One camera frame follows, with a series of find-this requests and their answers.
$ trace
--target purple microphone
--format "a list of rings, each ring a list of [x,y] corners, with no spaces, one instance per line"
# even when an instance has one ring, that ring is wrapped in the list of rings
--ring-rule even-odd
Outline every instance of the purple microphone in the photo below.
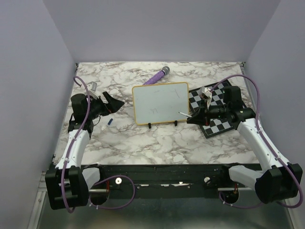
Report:
[[[159,71],[156,75],[154,75],[152,78],[150,78],[146,83],[143,85],[148,85],[148,84],[155,84],[158,80],[160,80],[162,77],[167,75],[170,72],[170,68],[165,66],[162,68],[161,71]]]

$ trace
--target marble tabletop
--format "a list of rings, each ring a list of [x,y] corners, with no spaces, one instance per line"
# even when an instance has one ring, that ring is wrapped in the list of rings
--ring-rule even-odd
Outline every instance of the marble tabletop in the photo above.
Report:
[[[220,81],[226,76],[241,73],[236,62],[107,62],[80,63],[77,75],[86,83],[96,82],[97,95],[107,91],[125,105],[114,114],[101,118],[94,127],[82,164],[136,165],[136,164],[213,164],[258,163],[245,139],[235,130],[206,139],[199,126],[179,123],[137,126],[132,106],[132,87],[142,85],[164,66],[169,75],[159,83],[187,82],[189,89]],[[251,106],[243,78],[229,80],[242,90],[242,98]],[[84,93],[76,84],[72,95]],[[72,114],[69,103],[54,162],[63,155],[68,141],[68,122]],[[113,118],[111,125],[102,130]]]

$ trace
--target chessboard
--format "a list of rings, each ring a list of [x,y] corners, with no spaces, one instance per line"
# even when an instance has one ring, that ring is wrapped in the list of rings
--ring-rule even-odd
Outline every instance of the chessboard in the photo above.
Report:
[[[205,87],[212,88],[215,84],[213,83],[210,85],[207,85]],[[223,92],[222,88],[225,86],[231,86],[230,82],[228,80],[224,81],[223,83],[219,84],[217,88],[215,88],[214,91],[212,91],[212,101],[211,105],[223,105]],[[201,97],[199,96],[199,90],[201,87],[190,90],[189,91],[189,105],[190,110],[192,112],[195,112],[198,107],[200,106]],[[227,132],[229,130],[233,130],[233,126],[223,119],[211,119],[209,126],[200,126],[204,136],[206,138],[210,138],[219,134],[222,134],[224,132]]]

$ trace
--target white pen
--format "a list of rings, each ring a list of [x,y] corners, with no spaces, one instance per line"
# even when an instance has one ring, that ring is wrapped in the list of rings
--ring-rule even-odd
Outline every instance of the white pen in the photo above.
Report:
[[[182,115],[184,115],[185,117],[192,117],[191,115],[189,115],[189,114],[186,114],[186,113],[182,113],[182,112],[178,112],[178,113],[180,113],[180,114],[182,114]]]

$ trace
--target gray wall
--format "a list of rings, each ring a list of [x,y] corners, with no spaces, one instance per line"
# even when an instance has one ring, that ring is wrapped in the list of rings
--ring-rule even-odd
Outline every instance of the gray wall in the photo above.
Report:
[[[245,61],[279,0],[44,0],[72,57]]]
[[[41,0],[2,0],[0,19],[0,228],[24,229],[75,64]]]
[[[275,145],[305,168],[305,1],[282,0],[246,64],[262,94],[261,119]],[[302,181],[305,191],[305,179]],[[305,203],[298,209],[302,215]]]

